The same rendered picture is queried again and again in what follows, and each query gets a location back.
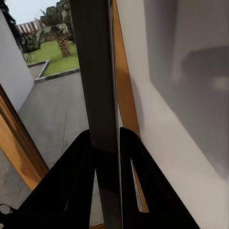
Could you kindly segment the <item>poster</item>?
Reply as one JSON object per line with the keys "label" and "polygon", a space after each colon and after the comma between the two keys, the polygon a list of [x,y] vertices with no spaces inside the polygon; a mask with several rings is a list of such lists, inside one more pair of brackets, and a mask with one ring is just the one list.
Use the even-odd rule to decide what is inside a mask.
{"label": "poster", "polygon": [[113,0],[69,0],[105,229],[123,229]]}

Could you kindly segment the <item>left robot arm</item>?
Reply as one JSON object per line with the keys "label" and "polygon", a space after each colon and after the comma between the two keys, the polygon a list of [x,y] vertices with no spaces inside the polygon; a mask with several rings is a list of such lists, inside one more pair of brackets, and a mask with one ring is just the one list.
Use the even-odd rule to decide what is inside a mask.
{"label": "left robot arm", "polygon": [[10,207],[8,204],[0,204],[0,229],[8,222],[17,209]]}

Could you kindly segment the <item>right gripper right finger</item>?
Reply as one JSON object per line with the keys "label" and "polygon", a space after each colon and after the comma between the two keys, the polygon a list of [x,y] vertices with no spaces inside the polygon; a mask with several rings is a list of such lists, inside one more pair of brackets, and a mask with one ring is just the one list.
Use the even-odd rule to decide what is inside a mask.
{"label": "right gripper right finger", "polygon": [[[119,129],[123,229],[200,229],[138,135]],[[138,210],[132,163],[149,209]]]}

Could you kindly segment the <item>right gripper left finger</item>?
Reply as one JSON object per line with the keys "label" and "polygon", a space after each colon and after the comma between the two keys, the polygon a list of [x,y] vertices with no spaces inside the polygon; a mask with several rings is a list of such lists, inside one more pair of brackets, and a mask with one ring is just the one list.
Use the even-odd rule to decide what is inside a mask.
{"label": "right gripper left finger", "polygon": [[89,229],[95,163],[81,132],[2,229]]}

